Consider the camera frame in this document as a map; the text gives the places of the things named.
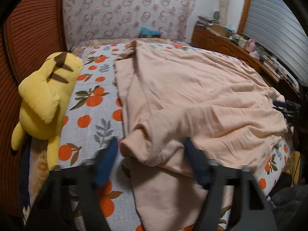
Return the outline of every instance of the cardboard box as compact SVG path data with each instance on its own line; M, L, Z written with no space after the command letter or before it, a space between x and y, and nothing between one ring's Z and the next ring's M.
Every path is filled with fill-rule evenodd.
M217 24L214 24L212 27L210 27L210 31L212 31L212 33L214 33L215 35L217 36L224 36L224 37L227 37L229 38L229 36L232 35L232 33L228 30L226 30L225 28L217 25Z

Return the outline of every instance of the window blind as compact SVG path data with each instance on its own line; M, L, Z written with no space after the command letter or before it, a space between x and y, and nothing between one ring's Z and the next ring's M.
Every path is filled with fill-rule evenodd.
M308 82L308 38L282 0L251 0L244 34L275 54Z

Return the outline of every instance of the beige fabric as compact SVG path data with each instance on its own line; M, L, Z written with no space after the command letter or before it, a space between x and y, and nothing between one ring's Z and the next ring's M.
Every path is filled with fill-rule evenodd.
M204 197L183 176L191 171L184 162L182 138L192 137L196 148L224 166L256 169L287 130L283 115L272 109L272 100L283 96L235 59L155 50L140 41L131 46L130 55L115 62L126 135L120 149L144 165L162 167L131 159L136 207L146 230L176 230L195 221L200 210L196 202ZM180 207L179 190L194 200Z

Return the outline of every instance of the pikachu plush toy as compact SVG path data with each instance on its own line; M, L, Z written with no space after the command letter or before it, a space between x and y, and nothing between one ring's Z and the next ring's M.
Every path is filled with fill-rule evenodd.
M25 78L18 87L22 98L19 122L15 127L11 145L18 150L25 133L48 140L48 169L57 165L60 134L70 95L83 61L67 52L50 55L42 67Z

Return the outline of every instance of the bedspread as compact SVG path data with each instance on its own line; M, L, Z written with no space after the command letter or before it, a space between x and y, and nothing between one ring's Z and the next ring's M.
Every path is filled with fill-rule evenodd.
M81 58L85 65L71 96L61 133L58 164L62 168L78 166L84 160L95 157L100 149L106 147L112 136L116 136L118 140L123 139L122 104L116 87L113 61L119 53L123 52L126 44L112 42L103 46L93 42L86 44L87 46L82 47L82 50L76 48L77 54L82 53ZM234 59L215 52L192 48L179 42L148 44L153 49L204 51L213 56ZM288 133L273 148L272 153L269 155L269 165L264 164L256 173L257 181L265 195L272 189L284 167L292 147L291 135L291 133ZM131 167L128 160L118 154L110 175L110 181L105 188L97 192L102 212L111 230L144 230L136 211L130 173ZM190 180L190 183L193 182L191 178L183 177ZM71 199L73 201L73 210L75 210L78 198L72 193ZM181 206L185 207L185 201L181 202ZM222 217L218 230L225 229L225 223L228 221L230 214L229 204L222 206L222 208ZM187 210L187 215L195 215L198 211L198 209L193 212ZM74 211L74 216L78 229L85 230L81 212ZM187 222L186 217L181 218L184 226L188 226L195 221ZM186 227L184 230L191 230L191 226Z

